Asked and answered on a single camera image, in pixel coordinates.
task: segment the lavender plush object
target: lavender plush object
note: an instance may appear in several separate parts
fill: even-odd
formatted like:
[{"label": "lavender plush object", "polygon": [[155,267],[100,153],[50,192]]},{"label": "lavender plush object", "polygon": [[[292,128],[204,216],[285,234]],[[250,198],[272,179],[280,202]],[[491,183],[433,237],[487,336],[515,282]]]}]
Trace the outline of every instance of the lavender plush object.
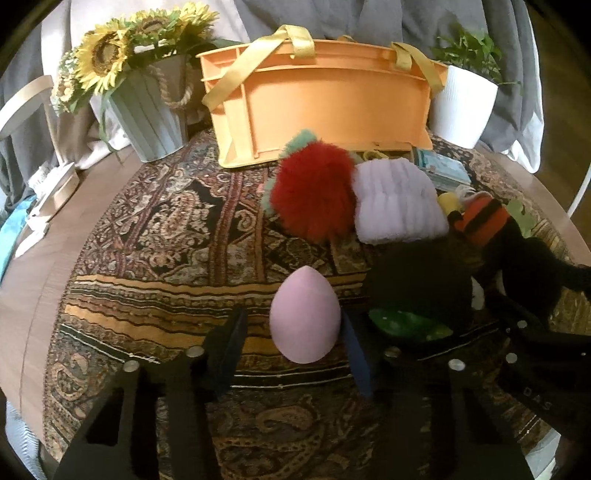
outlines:
[{"label": "lavender plush object", "polygon": [[449,225],[426,173],[406,158],[356,165],[355,229],[366,244],[410,242],[447,235]]},{"label": "lavender plush object", "polygon": [[273,342],[285,357],[297,364],[316,362],[339,336],[339,299],[319,272],[301,267],[277,290],[269,323]]}]

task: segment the silver bolt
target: silver bolt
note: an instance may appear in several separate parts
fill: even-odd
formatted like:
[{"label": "silver bolt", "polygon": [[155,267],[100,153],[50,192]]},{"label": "silver bolt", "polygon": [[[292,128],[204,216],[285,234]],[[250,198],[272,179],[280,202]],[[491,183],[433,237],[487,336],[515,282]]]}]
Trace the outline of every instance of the silver bolt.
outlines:
[{"label": "silver bolt", "polygon": [[202,356],[205,353],[205,350],[203,349],[202,346],[192,346],[191,348],[187,348],[187,350],[185,351],[185,355],[187,355],[189,358],[198,358],[200,356]]},{"label": "silver bolt", "polygon": [[398,358],[401,353],[402,353],[402,350],[400,348],[398,348],[397,346],[389,346],[388,348],[386,348],[384,355],[387,356],[388,358]]},{"label": "silver bolt", "polygon": [[127,373],[135,372],[139,368],[139,362],[137,360],[129,360],[123,364],[123,370]]},{"label": "silver bolt", "polygon": [[466,364],[457,358],[451,359],[447,363],[447,365],[449,366],[449,368],[451,368],[452,370],[455,370],[456,372],[461,372],[462,370],[464,370],[466,368]]}]

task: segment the orange bin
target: orange bin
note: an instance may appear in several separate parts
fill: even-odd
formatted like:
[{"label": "orange bin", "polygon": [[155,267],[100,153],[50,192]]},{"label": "orange bin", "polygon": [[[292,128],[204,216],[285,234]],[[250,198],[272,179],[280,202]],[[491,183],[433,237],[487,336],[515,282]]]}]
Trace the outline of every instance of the orange bin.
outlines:
[{"label": "orange bin", "polygon": [[[235,75],[231,68],[248,47],[199,56],[206,92],[228,70]],[[222,167],[276,160],[304,128],[347,150],[432,149],[426,131],[431,88],[424,70],[434,69],[431,76],[442,87],[446,66],[424,57],[420,68],[413,55],[403,70],[396,65],[399,48],[349,41],[314,40],[313,54],[294,57],[292,42],[284,40],[256,60],[252,73],[221,103],[210,102]]]}]

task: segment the paisley pattern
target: paisley pattern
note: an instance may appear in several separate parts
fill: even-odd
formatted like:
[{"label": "paisley pattern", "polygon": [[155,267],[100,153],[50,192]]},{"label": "paisley pattern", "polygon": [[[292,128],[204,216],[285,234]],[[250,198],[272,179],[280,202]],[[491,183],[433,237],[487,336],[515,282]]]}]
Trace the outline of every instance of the paisley pattern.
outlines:
[{"label": "paisley pattern", "polygon": [[[434,146],[464,162],[478,189],[521,200],[538,221],[534,233],[568,258],[539,208],[502,169],[440,139],[434,138]],[[281,282],[303,265],[320,271],[343,304],[362,302],[361,284],[379,250],[360,244],[354,235],[310,244],[289,236],[278,218],[265,218],[257,190],[275,168],[222,170],[215,138],[207,131],[183,151],[143,165],[113,200],[77,260],[48,355],[44,443],[56,459],[123,362],[170,360],[200,345],[241,304],[249,309],[249,325],[238,374],[220,402],[207,406],[223,477],[365,477],[382,407],[358,394],[342,344],[314,364],[285,359],[271,340],[268,312]],[[478,264],[473,252],[464,253],[469,264]],[[551,324],[581,333],[589,312],[584,297],[566,292]],[[475,318],[477,335],[462,346],[462,355],[478,366],[485,388],[528,451],[548,426],[496,386],[505,338],[494,329],[482,330],[491,322]],[[170,432],[164,403],[157,413],[161,477],[166,479],[171,478]],[[421,432],[425,473],[428,425]]]}]

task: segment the red pom-pom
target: red pom-pom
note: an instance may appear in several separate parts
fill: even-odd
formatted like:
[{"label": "red pom-pom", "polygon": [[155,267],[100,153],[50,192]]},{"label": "red pom-pom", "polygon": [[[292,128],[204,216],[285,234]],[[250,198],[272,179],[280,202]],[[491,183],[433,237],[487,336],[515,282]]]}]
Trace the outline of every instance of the red pom-pom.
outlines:
[{"label": "red pom-pom", "polygon": [[317,243],[347,234],[355,222],[354,169],[346,150],[323,142],[284,158],[271,205],[285,230]]}]

